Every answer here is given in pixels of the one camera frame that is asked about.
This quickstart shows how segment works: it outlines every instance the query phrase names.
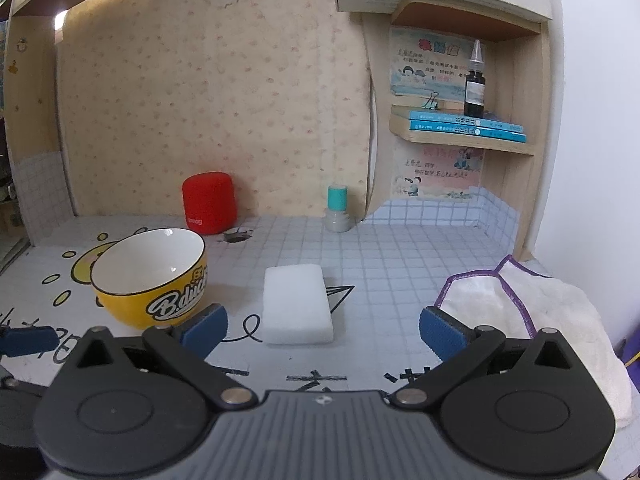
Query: white towel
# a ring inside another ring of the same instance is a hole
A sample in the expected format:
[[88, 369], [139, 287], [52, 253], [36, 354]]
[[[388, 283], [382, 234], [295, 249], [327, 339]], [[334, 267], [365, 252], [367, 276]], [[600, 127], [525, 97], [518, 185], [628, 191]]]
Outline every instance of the white towel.
[[[498, 274], [515, 297], [504, 290]], [[537, 275], [511, 257], [505, 258], [496, 272], [460, 276], [447, 280], [436, 306], [469, 327], [489, 324], [507, 337], [529, 338], [532, 331], [557, 328], [609, 402], [616, 428], [631, 421], [631, 382], [625, 365], [614, 354], [600, 315], [583, 291]], [[526, 312], [517, 308], [519, 301], [532, 321], [529, 330]]]

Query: yellow bowl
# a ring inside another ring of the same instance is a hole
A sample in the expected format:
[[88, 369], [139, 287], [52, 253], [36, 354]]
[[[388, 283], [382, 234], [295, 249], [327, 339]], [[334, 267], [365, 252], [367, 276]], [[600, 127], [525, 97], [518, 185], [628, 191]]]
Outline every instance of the yellow bowl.
[[102, 306], [129, 326], [181, 323], [207, 285], [204, 240], [173, 228], [124, 238], [95, 261], [91, 284]]

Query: blue tile backsplash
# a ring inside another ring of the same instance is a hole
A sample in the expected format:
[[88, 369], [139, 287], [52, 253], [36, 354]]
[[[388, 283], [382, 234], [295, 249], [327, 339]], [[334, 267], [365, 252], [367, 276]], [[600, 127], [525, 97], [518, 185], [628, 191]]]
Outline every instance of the blue tile backsplash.
[[388, 200], [363, 223], [373, 225], [474, 226], [511, 253], [520, 214], [484, 187], [472, 187], [466, 202]]

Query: red speaker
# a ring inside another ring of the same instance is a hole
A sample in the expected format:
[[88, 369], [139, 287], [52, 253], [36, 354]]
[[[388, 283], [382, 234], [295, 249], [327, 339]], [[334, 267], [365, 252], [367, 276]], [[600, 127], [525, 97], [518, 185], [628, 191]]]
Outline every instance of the red speaker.
[[201, 235], [231, 229], [238, 218], [234, 184], [226, 173], [190, 176], [182, 184], [182, 200], [187, 227]]

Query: purple trim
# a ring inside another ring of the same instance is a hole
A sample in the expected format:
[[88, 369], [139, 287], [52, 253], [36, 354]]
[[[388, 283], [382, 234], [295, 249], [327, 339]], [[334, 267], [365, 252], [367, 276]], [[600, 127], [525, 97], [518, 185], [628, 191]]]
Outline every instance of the purple trim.
[[498, 274], [498, 272], [496, 272], [495, 270], [472, 270], [471, 272], [463, 272], [462, 274], [454, 274], [453, 276], [449, 276], [444, 286], [442, 287], [440, 294], [436, 298], [436, 301], [433, 304], [433, 306], [436, 308], [442, 307], [442, 302], [444, 301], [444, 298], [447, 295], [447, 291], [449, 290], [453, 282], [455, 282], [456, 280], [462, 280], [463, 278], [474, 278], [477, 276], [488, 276], [489, 278], [496, 278], [500, 281], [500, 286], [502, 287], [502, 290], [509, 297], [512, 303], [516, 306], [516, 308], [518, 309], [518, 312], [522, 316], [522, 320], [524, 322], [524, 326], [527, 329], [527, 333], [529, 334], [529, 337], [533, 338], [536, 335], [537, 330], [536, 330], [536, 327], [533, 325], [533, 320], [529, 315], [529, 311], [524, 306], [524, 303], [522, 303], [522, 300], [516, 295], [514, 290], [509, 286], [509, 283], [505, 282], [504, 278], [500, 274]]
[[525, 267], [523, 264], [521, 264], [518, 260], [516, 260], [512, 254], [507, 254], [502, 261], [498, 264], [497, 267], [495, 267], [495, 271], [496, 272], [500, 272], [502, 270], [502, 268], [504, 267], [504, 264], [509, 262], [511, 265], [513, 265], [514, 267], [517, 267], [520, 270], [523, 270], [524, 272], [526, 272], [527, 274], [530, 274], [531, 276], [538, 276], [539, 278], [550, 278], [550, 276], [543, 276], [542, 274], [538, 274], [537, 272], [534, 272], [531, 269], [527, 269], [527, 267]]

